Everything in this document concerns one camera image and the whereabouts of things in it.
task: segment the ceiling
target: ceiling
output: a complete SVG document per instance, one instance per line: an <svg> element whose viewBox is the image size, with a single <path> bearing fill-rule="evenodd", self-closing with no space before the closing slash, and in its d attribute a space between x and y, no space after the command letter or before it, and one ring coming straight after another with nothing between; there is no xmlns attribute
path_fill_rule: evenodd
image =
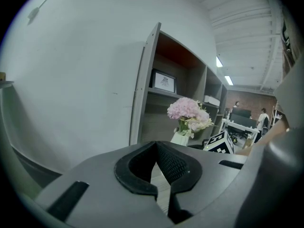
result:
<svg viewBox="0 0 304 228"><path fill-rule="evenodd" d="M197 0L209 12L218 73L229 89L272 94L282 78L281 8L277 0Z"/></svg>

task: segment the white box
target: white box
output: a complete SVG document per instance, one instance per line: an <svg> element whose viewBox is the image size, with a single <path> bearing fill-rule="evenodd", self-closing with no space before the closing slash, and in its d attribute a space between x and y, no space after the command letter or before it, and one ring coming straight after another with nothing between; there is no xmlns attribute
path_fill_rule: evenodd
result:
<svg viewBox="0 0 304 228"><path fill-rule="evenodd" d="M234 154L234 145L227 131L223 131L215 136L212 136L205 151L212 151L218 153Z"/></svg>
<svg viewBox="0 0 304 228"><path fill-rule="evenodd" d="M220 101L212 96L205 95L204 102L219 106Z"/></svg>

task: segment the white wall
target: white wall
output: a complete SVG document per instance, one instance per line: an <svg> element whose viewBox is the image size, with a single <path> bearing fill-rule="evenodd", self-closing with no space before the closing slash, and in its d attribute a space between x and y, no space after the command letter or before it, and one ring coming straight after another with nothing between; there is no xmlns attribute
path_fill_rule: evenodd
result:
<svg viewBox="0 0 304 228"><path fill-rule="evenodd" d="M64 172L128 145L142 48L157 22L209 67L216 47L208 13L194 0L47 0L31 24L19 13L2 47L0 71L12 145Z"/></svg>

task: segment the brick wall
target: brick wall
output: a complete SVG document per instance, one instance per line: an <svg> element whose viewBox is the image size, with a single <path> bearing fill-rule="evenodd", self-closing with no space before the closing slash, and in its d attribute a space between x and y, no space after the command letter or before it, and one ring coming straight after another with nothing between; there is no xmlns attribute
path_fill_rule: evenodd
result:
<svg viewBox="0 0 304 228"><path fill-rule="evenodd" d="M276 105L274 96L228 90L226 107L231 109L236 101L240 102L239 108L250 110L251 116L255 120L260 116L263 107L266 108L267 114L271 118L272 107Z"/></svg>

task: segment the flower bouquet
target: flower bouquet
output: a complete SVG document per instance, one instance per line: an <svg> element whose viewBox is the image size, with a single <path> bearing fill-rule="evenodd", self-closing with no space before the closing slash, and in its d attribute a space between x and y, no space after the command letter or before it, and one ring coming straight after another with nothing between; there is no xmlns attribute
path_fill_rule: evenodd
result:
<svg viewBox="0 0 304 228"><path fill-rule="evenodd" d="M174 130L172 143L187 146L189 137L211 125L209 114L202 108L202 103L189 98L180 98L168 108L168 116L179 120L179 128Z"/></svg>

